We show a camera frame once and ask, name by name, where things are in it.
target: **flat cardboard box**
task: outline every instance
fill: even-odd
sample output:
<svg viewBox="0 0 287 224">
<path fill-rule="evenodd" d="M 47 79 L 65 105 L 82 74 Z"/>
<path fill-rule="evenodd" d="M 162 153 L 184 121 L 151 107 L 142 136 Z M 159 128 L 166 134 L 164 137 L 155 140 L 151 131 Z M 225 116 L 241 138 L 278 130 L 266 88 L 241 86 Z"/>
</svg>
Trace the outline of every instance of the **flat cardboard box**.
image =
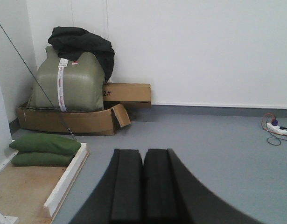
<svg viewBox="0 0 287 224">
<path fill-rule="evenodd" d="M 62 125 L 57 112 L 33 110 L 24 106 L 17 108 L 17 117 L 21 128 L 44 132 L 68 132 Z M 124 127 L 131 123 L 122 104 L 98 112 L 59 113 L 73 133 L 113 135 L 118 126 Z"/>
<path fill-rule="evenodd" d="M 103 85 L 103 101 L 109 105 L 121 103 L 127 107 L 150 108 L 151 85 L 109 83 Z"/>
</svg>

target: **white label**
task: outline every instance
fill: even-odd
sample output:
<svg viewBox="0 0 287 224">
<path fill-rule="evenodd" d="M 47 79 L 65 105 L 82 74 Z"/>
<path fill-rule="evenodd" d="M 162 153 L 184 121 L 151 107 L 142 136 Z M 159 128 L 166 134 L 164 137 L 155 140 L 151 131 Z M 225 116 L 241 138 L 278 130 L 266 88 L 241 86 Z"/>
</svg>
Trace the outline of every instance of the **white label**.
<svg viewBox="0 0 287 224">
<path fill-rule="evenodd" d="M 63 70 L 64 70 L 64 67 L 59 67 L 58 75 L 57 75 L 58 104 L 62 112 L 67 112 L 67 109 L 65 108 L 65 104 L 64 104 L 64 97 L 63 97 Z"/>
<path fill-rule="evenodd" d="M 68 66 L 68 62 L 69 62 L 68 59 L 61 58 L 60 61 L 59 61 L 58 67 L 67 67 Z"/>
</svg>

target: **black wire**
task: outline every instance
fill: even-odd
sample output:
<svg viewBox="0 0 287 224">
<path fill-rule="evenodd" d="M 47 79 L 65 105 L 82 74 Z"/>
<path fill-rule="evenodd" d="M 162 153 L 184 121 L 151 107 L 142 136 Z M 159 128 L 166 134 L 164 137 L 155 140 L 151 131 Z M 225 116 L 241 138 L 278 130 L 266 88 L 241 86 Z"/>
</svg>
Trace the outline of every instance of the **black wire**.
<svg viewBox="0 0 287 224">
<path fill-rule="evenodd" d="M 268 122 L 268 120 L 269 120 L 269 118 L 270 118 L 271 116 L 272 116 L 272 115 L 269 115 L 269 116 L 267 117 L 267 119 L 266 119 L 266 124 L 267 124 L 267 122 Z M 266 141 L 267 141 L 269 144 L 271 144 L 271 145 L 273 145 L 273 146 L 280 146 L 280 145 L 281 145 L 281 140 L 287 141 L 287 139 L 279 138 L 279 137 L 277 137 L 276 135 L 272 134 L 272 133 L 269 131 L 269 128 L 268 128 L 267 126 L 266 126 L 266 130 L 269 132 L 270 135 L 272 135 L 272 137 L 269 137 L 269 138 L 266 139 Z M 269 141 L 270 139 L 277 140 L 279 143 L 278 143 L 278 144 L 273 144 L 273 143 L 271 143 L 271 142 Z"/>
<path fill-rule="evenodd" d="M 11 42 L 12 46 L 14 47 L 14 49 L 16 50 L 16 52 L 18 53 L 18 55 L 20 56 L 21 60 L 24 62 L 26 68 L 28 69 L 28 71 L 30 72 L 30 74 L 32 75 L 32 77 L 35 79 L 36 83 L 39 85 L 39 87 L 41 88 L 42 92 L 44 93 L 45 97 L 48 99 L 48 101 L 50 102 L 52 108 L 57 112 L 57 115 L 60 119 L 61 124 L 68 130 L 68 132 L 71 134 L 73 140 L 77 140 L 75 135 L 73 134 L 73 132 L 70 130 L 70 128 L 68 127 L 68 125 L 65 123 L 61 113 L 56 109 L 56 107 L 54 107 L 52 101 L 49 99 L 48 95 L 46 94 L 46 92 L 44 91 L 44 89 L 42 88 L 42 86 L 40 85 L 40 83 L 38 82 L 38 80 L 36 79 L 36 77 L 34 76 L 34 74 L 32 73 L 31 69 L 28 67 L 28 65 L 26 64 L 25 60 L 23 59 L 23 57 L 21 56 L 21 54 L 19 53 L 19 51 L 17 50 L 17 48 L 15 47 L 15 45 L 13 44 L 12 40 L 9 38 L 9 36 L 7 35 L 6 31 L 4 30 L 4 28 L 2 27 L 2 25 L 0 24 L 1 29 L 3 30 L 4 34 L 7 36 L 8 40 Z"/>
</svg>

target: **olive green bag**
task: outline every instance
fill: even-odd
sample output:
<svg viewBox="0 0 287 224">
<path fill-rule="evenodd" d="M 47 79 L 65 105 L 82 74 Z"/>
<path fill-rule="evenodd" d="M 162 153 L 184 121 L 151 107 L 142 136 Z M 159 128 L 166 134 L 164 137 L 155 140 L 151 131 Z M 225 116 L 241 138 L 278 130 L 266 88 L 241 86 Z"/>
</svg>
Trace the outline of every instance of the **olive green bag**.
<svg viewBox="0 0 287 224">
<path fill-rule="evenodd" d="M 58 65 L 60 58 L 52 46 L 47 46 L 47 59 L 40 66 L 36 78 L 56 109 L 58 101 Z M 63 69 L 63 102 L 67 112 L 101 111 L 103 106 L 103 81 L 105 73 L 90 52 L 84 52 L 77 64 L 68 62 Z M 34 82 L 27 107 L 32 109 L 53 109 L 40 86 Z"/>
<path fill-rule="evenodd" d="M 39 152 L 64 155 L 74 154 L 81 147 L 81 143 L 55 134 L 35 133 L 26 134 L 9 146 L 24 153 Z"/>
<path fill-rule="evenodd" d="M 15 166 L 57 166 L 67 167 L 75 154 L 58 155 L 52 153 L 21 153 L 11 161 Z"/>
</svg>

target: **white strap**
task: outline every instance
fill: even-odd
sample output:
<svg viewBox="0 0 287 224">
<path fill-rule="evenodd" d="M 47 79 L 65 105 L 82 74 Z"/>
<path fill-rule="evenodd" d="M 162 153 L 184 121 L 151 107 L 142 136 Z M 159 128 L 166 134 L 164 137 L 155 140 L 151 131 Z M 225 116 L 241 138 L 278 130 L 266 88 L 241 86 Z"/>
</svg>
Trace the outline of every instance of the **white strap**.
<svg viewBox="0 0 287 224">
<path fill-rule="evenodd" d="M 63 70 L 64 67 L 58 68 L 58 75 L 57 75 L 57 93 L 58 93 L 58 103 L 60 110 L 62 112 L 67 112 L 64 104 L 64 97 L 63 97 Z"/>
</svg>

